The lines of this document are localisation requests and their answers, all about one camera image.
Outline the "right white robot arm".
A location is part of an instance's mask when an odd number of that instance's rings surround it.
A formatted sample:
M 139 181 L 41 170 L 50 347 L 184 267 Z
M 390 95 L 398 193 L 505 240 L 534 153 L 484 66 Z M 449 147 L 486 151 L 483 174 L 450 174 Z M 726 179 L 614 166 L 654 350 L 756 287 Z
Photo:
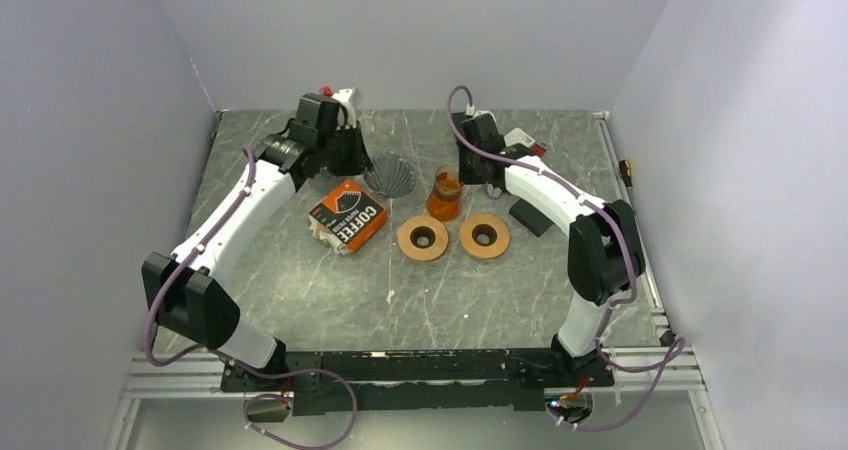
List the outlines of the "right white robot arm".
M 494 115 L 452 112 L 459 176 L 466 185 L 490 184 L 531 205 L 567 236 L 567 276 L 575 294 L 552 339 L 551 371 L 574 385 L 590 369 L 613 305 L 629 303 L 645 271 L 635 214 L 622 199 L 591 195 L 550 169 L 521 143 L 509 145 Z

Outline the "orange coffee filter box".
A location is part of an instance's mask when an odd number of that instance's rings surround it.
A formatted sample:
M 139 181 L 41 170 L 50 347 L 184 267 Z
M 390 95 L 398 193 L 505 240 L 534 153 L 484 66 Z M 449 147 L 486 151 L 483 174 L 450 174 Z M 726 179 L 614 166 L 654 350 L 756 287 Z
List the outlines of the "orange coffee filter box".
M 388 220 L 388 211 L 351 179 L 344 180 L 309 213 L 312 236 L 337 255 L 357 252 Z

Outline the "clear glass dripper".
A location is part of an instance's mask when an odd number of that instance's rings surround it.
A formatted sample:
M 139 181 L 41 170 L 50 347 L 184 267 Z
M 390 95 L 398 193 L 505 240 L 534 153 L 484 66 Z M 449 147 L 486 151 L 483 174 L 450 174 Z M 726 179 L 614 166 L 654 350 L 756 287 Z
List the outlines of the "clear glass dripper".
M 408 195 L 416 184 L 411 164 L 392 153 L 375 156 L 371 168 L 363 173 L 363 179 L 372 192 L 387 199 Z

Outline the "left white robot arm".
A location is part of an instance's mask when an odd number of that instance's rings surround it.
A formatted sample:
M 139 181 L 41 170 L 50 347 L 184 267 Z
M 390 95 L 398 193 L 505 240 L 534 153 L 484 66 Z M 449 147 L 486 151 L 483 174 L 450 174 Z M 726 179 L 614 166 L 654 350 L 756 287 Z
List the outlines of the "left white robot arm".
M 141 274 L 148 303 L 143 352 L 164 367 L 183 356 L 162 360 L 153 352 L 155 333 L 170 330 L 247 370 L 264 390 L 287 376 L 286 345 L 252 325 L 225 289 L 236 264 L 269 218 L 321 171 L 350 177 L 371 169 L 356 115 L 359 91 L 321 90 L 304 94 L 284 128 L 246 146 L 246 166 L 207 220 L 168 254 L 151 253 Z

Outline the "orange glass carafe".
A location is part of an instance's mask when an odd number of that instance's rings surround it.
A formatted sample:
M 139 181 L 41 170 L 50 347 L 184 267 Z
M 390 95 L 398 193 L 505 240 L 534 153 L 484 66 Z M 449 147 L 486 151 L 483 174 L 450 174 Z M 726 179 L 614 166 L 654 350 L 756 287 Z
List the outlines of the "orange glass carafe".
M 463 184 L 456 165 L 443 165 L 434 175 L 431 192 L 426 200 L 429 215 L 446 222 L 459 217 L 462 209 Z

